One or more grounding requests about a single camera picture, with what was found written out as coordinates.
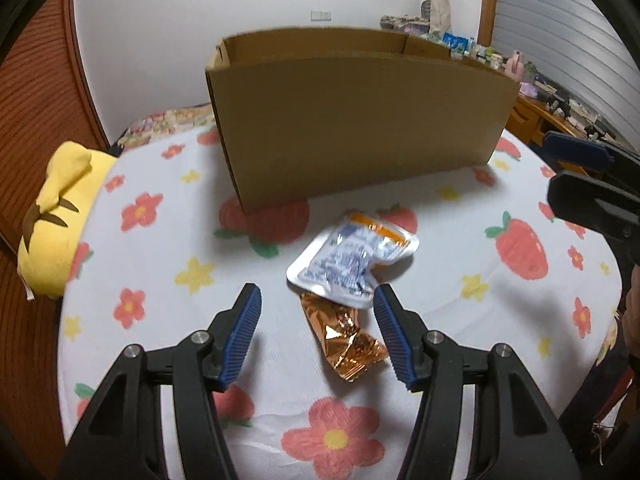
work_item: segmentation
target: brown cardboard box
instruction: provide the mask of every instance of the brown cardboard box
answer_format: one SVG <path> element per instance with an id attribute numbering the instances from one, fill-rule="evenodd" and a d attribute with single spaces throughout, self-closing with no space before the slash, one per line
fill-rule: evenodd
<path id="1" fill-rule="evenodd" d="M 232 36 L 206 73 L 246 212 L 485 164 L 518 95 L 508 77 L 388 30 Z"/>

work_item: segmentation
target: wall outlet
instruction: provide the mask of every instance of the wall outlet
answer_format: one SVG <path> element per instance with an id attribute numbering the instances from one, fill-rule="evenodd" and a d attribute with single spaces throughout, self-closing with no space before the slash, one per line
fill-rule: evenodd
<path id="1" fill-rule="evenodd" d="M 331 11 L 330 10 L 312 10 L 311 21 L 312 22 L 330 22 Z"/>

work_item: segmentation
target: snack packet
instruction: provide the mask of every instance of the snack packet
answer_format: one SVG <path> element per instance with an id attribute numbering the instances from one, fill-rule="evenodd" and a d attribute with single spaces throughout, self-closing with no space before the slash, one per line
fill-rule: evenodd
<path id="1" fill-rule="evenodd" d="M 382 343 L 360 328 L 356 308 L 312 292 L 300 295 L 300 302 L 329 366 L 345 381 L 351 383 L 363 370 L 389 356 Z"/>
<path id="2" fill-rule="evenodd" d="M 415 252 L 418 237 L 391 222 L 350 213 L 322 231 L 287 269 L 287 279 L 318 296 L 354 308 L 371 308 L 378 282 L 371 269 Z"/>

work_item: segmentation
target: silver bolt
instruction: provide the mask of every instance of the silver bolt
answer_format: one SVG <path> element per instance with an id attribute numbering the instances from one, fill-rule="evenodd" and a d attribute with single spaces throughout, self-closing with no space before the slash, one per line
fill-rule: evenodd
<path id="1" fill-rule="evenodd" d="M 513 354 L 513 348 L 507 345 L 507 343 L 498 343 L 495 346 L 495 352 L 500 357 L 509 357 L 511 354 Z"/>
<path id="2" fill-rule="evenodd" d="M 427 341 L 434 345 L 439 345 L 444 341 L 444 335 L 437 330 L 429 330 L 427 332 Z"/>
<path id="3" fill-rule="evenodd" d="M 202 343 L 206 343 L 209 340 L 209 332 L 206 330 L 198 330 L 191 334 L 191 340 L 196 343 L 196 345 L 201 345 Z"/>
<path id="4" fill-rule="evenodd" d="M 124 349 L 124 355 L 129 358 L 138 357 L 140 350 L 140 345 L 129 345 Z"/>

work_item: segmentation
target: crumpled wrapper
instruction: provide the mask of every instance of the crumpled wrapper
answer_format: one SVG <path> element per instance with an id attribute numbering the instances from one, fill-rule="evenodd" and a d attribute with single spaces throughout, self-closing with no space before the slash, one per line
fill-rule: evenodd
<path id="1" fill-rule="evenodd" d="M 345 381 L 386 359 L 386 347 L 360 328 L 358 309 L 334 303 L 312 292 L 300 295 L 305 311 L 327 362 Z"/>

